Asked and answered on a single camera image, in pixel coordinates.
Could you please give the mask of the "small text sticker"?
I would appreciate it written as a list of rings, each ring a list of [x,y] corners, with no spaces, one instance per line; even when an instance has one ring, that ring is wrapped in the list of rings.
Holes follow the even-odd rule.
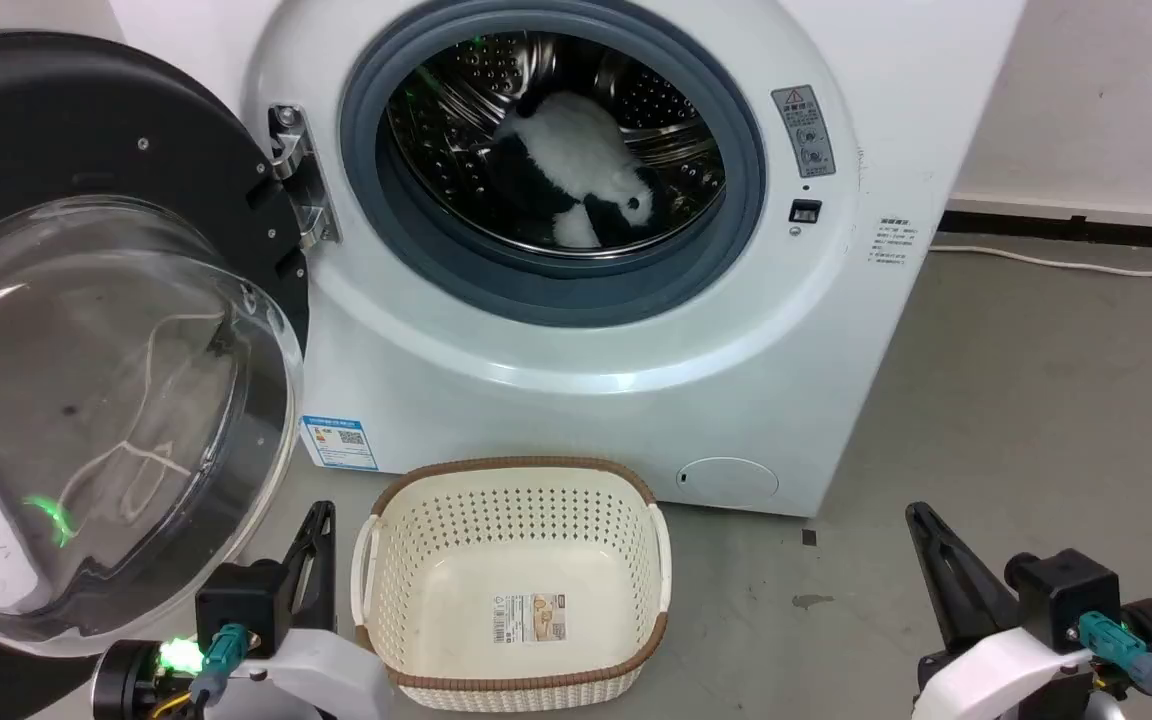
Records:
[[[877,220],[867,262],[881,265],[902,266],[908,263],[916,232],[909,219],[881,217]]]

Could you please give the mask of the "black baseboard strip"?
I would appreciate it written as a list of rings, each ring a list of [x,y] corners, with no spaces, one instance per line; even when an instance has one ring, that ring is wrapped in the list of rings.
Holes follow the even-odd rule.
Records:
[[[1091,222],[1083,215],[1038,218],[977,213],[977,211],[946,211],[938,225],[938,232],[1152,249],[1152,225]]]

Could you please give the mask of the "black and white panda plush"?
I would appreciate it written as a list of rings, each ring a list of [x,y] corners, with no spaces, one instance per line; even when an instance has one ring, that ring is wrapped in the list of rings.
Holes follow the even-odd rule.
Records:
[[[616,118],[585,94],[532,88],[492,136],[486,172],[511,209],[556,247],[594,250],[662,233],[659,174],[628,150]]]

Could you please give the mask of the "metal door hinge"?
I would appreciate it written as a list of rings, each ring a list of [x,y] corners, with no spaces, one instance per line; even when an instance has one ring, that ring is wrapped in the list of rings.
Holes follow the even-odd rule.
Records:
[[[294,104],[273,104],[268,109],[273,173],[287,191],[300,228],[300,247],[338,243],[340,233],[319,152],[305,109]]]

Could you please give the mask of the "black round glass washer door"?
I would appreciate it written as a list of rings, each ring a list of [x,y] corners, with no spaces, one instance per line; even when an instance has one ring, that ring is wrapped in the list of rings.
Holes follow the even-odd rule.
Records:
[[[0,31],[0,647],[146,632],[268,510],[308,324],[270,165],[168,61]]]

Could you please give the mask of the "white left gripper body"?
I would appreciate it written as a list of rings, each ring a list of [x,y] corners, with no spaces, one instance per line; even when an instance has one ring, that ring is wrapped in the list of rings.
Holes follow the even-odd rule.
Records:
[[[393,700],[376,653],[319,629],[289,630],[232,675],[232,720],[392,720]]]

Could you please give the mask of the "cream perforated laundry basket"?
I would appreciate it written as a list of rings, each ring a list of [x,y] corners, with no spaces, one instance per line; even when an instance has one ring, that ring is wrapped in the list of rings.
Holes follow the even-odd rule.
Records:
[[[567,641],[494,644],[497,594],[563,593]],[[353,544],[356,641],[397,691],[445,711],[538,712],[626,694],[666,634],[657,498],[594,457],[442,462],[402,475]]]

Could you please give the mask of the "blue energy label sticker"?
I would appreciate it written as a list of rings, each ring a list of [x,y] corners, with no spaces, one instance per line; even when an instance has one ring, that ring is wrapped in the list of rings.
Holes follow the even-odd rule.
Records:
[[[321,468],[379,471],[361,420],[303,415],[302,441]]]

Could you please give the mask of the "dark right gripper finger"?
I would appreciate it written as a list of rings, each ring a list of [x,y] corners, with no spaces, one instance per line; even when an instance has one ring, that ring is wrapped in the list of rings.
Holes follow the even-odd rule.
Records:
[[[905,524],[947,653],[1018,626],[1018,598],[931,505],[905,506]]]

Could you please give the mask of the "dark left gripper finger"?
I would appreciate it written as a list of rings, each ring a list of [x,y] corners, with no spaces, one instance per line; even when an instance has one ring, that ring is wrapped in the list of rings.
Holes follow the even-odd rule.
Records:
[[[303,628],[338,632],[338,509],[314,503],[308,511],[306,560],[303,564]]]
[[[294,535],[291,546],[289,546],[287,553],[285,553],[285,568],[288,570],[288,578],[285,579],[285,588],[288,589],[288,609],[291,611],[291,626],[293,628],[303,628],[302,626],[302,592],[305,588],[305,566],[306,560],[306,530],[305,518],[302,520],[300,529],[296,535]]]

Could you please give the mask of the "white front-load washing machine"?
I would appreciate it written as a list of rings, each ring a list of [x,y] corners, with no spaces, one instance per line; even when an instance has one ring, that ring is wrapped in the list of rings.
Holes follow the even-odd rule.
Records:
[[[371,228],[340,156],[362,50],[426,0],[106,0],[120,38],[185,70],[266,149],[268,109],[305,109],[340,241],[306,251],[303,415],[361,420],[381,473],[470,457],[621,462],[703,505],[679,470],[742,457],[776,473],[745,511],[820,510],[890,350],[1026,0],[634,0],[732,73],[768,181],[750,245],[643,323],[558,328],[430,285]],[[801,179],[771,91],[810,85],[836,173]],[[881,217],[908,263],[867,262]]]

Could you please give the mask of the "paper label with barcode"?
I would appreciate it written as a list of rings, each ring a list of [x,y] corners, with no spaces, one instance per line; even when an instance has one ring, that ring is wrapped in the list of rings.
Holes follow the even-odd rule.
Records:
[[[563,593],[497,594],[492,602],[493,643],[567,641],[567,606]]]

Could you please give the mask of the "grey warning sticker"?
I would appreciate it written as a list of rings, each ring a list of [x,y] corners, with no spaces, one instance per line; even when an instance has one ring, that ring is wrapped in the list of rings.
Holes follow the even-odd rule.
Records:
[[[799,177],[818,179],[835,174],[835,154],[814,88],[774,88],[771,97],[791,142]]]

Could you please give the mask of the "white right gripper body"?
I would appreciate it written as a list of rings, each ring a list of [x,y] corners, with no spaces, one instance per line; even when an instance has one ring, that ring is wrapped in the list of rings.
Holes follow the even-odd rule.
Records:
[[[1061,670],[1091,659],[1087,647],[1060,653],[1024,628],[990,635],[929,679],[915,702],[915,720],[996,720]]]

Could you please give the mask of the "stainless steel washer drum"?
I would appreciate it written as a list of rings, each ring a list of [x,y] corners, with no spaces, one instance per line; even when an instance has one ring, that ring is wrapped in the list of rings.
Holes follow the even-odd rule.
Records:
[[[493,136],[535,88],[573,91],[608,111],[627,150],[664,184],[654,232],[599,238],[582,209],[543,215],[500,191],[490,176]],[[407,170],[444,211],[550,258],[609,259],[664,243],[708,214],[726,182],[717,138],[690,97],[644,61],[573,35],[518,29],[444,47],[391,94],[387,124]]]

